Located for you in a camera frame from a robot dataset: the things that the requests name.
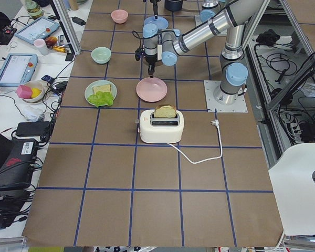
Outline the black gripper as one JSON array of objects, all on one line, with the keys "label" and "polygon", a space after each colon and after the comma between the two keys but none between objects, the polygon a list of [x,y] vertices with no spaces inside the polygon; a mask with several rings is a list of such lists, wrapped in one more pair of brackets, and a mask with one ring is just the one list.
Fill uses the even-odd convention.
[{"label": "black gripper", "polygon": [[147,2],[147,1],[153,4],[154,18],[157,19],[158,18],[158,2],[160,2],[161,0],[143,0],[143,2]]},{"label": "black gripper", "polygon": [[148,74],[150,75],[150,78],[154,77],[154,65],[158,61],[158,48],[149,48],[149,47],[139,47],[135,51],[135,59],[136,61],[139,61],[141,57],[144,57],[148,65]]}]

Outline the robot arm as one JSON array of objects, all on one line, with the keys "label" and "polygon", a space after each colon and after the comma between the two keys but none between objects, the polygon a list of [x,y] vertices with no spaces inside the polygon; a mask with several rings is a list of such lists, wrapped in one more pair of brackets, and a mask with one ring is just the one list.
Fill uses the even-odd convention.
[{"label": "robot arm", "polygon": [[[150,1],[153,7],[153,15],[145,19],[145,22],[157,22],[162,20],[159,15],[159,2],[160,1]],[[164,1],[164,9],[171,14],[182,13],[192,13],[196,21],[206,21],[209,18],[215,16],[222,8],[225,1],[203,1],[200,5],[197,3],[196,9],[186,9],[183,7],[184,1]]]},{"label": "robot arm", "polygon": [[248,76],[247,68],[239,63],[243,55],[243,43],[248,41],[243,34],[245,24],[262,13],[267,5],[267,1],[230,1],[217,14],[204,19],[186,33],[178,29],[161,29],[152,20],[143,26],[141,36],[136,31],[132,32],[140,43],[135,51],[135,59],[145,58],[149,77],[152,78],[158,61],[166,66],[174,66],[179,56],[227,32],[220,55],[224,79],[215,88],[213,96],[221,104],[233,104]]}]

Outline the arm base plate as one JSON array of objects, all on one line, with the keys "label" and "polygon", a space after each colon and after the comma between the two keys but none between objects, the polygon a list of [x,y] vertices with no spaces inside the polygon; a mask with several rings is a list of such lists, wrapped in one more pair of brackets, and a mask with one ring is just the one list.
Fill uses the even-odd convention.
[{"label": "arm base plate", "polygon": [[236,94],[225,94],[220,88],[221,81],[204,80],[206,107],[208,112],[247,113],[243,89]]},{"label": "arm base plate", "polygon": [[194,18],[195,18],[195,26],[199,26],[202,23],[200,15],[197,14],[194,16]]}]

